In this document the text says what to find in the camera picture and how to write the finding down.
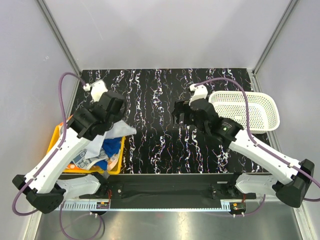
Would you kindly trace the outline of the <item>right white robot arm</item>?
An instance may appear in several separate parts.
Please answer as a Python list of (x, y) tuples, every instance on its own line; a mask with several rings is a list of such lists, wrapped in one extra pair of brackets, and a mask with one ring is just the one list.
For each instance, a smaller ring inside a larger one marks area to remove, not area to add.
[(284, 204), (299, 208), (306, 199), (312, 183), (315, 164), (304, 159), (288, 157), (253, 137), (236, 121), (221, 117), (205, 98), (174, 103), (173, 120), (194, 126), (215, 145), (237, 152), (266, 169), (270, 176), (249, 176), (238, 173), (227, 185), (228, 195), (239, 198), (243, 194), (276, 196)]

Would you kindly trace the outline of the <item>blue patterned grey towel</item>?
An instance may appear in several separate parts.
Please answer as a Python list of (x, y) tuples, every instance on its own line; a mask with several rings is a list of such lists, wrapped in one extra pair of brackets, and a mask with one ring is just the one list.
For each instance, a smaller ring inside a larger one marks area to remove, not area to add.
[(90, 170), (92, 167), (100, 167), (102, 170), (107, 170), (108, 168), (108, 155), (106, 152), (101, 148), (100, 153), (96, 157), (92, 158), (85, 158), (87, 151), (81, 151), (72, 161), (71, 163), (74, 164), (77, 168), (83, 170)]

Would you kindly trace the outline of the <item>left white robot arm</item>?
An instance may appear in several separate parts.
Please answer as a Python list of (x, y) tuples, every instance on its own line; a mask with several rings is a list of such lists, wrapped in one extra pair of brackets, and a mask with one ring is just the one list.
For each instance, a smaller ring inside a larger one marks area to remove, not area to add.
[(125, 98), (113, 91), (104, 92), (89, 107), (79, 108), (63, 127), (63, 135), (38, 165), (26, 175), (16, 175), (12, 183), (26, 200), (43, 214), (57, 209), (65, 200), (83, 196), (103, 198), (108, 181), (98, 172), (60, 180), (59, 177), (80, 151), (97, 136), (103, 136), (119, 122)]

